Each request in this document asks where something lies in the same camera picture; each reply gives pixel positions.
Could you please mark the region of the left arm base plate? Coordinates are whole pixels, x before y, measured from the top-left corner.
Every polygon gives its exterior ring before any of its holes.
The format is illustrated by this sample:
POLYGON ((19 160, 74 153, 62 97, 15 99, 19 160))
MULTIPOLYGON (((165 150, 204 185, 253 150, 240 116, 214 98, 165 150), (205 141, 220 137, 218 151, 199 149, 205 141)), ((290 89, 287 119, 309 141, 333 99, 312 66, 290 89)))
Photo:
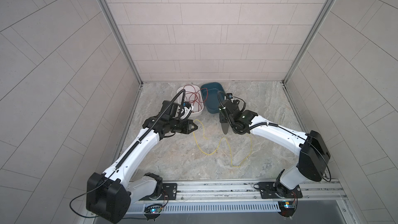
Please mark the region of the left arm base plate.
POLYGON ((156 185, 154 193, 141 198, 140 201, 175 200, 177 186, 177 183, 162 183, 161 186, 156 185))

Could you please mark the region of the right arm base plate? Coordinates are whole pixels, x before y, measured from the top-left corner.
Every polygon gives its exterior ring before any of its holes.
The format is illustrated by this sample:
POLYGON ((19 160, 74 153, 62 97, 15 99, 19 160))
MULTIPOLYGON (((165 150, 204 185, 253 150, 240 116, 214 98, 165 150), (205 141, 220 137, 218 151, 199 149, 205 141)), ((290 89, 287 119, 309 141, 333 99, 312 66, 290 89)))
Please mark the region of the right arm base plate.
POLYGON ((262 199, 295 199, 303 198, 303 194, 299 185, 290 190, 280 184, 274 186, 272 181, 262 181, 254 184, 254 189, 260 192, 262 199))

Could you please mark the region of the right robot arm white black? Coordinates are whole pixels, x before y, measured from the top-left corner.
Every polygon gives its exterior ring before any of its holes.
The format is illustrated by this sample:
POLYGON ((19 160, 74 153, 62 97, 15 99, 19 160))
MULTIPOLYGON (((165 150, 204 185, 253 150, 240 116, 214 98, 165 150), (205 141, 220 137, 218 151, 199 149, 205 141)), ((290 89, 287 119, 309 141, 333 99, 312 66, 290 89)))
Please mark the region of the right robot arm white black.
POLYGON ((298 156, 298 163, 287 170, 282 170, 273 183, 271 189, 259 188, 280 198, 289 197, 294 189, 302 182, 311 180, 320 182, 331 180, 328 162, 330 153, 320 133, 310 133, 288 129, 273 123, 258 113, 247 110, 245 106, 239 108, 243 100, 233 97, 223 91, 217 92, 219 101, 219 117, 224 133, 232 128, 235 134, 253 134, 266 138, 298 156))

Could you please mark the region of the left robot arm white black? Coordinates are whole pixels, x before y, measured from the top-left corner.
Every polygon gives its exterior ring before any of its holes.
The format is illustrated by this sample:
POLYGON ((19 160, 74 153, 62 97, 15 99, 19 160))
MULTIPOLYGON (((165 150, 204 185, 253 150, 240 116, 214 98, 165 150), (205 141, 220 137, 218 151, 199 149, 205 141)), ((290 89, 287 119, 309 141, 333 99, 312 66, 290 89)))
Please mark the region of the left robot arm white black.
POLYGON ((103 173, 93 173, 87 181, 86 209, 116 224, 123 219, 131 203, 145 197, 167 198, 162 177, 146 173, 141 179, 130 179, 146 155, 164 138, 176 133, 190 134, 198 129, 190 119, 193 106, 185 102, 181 89, 170 101, 164 101, 156 116, 145 120, 142 129, 128 149, 103 173))

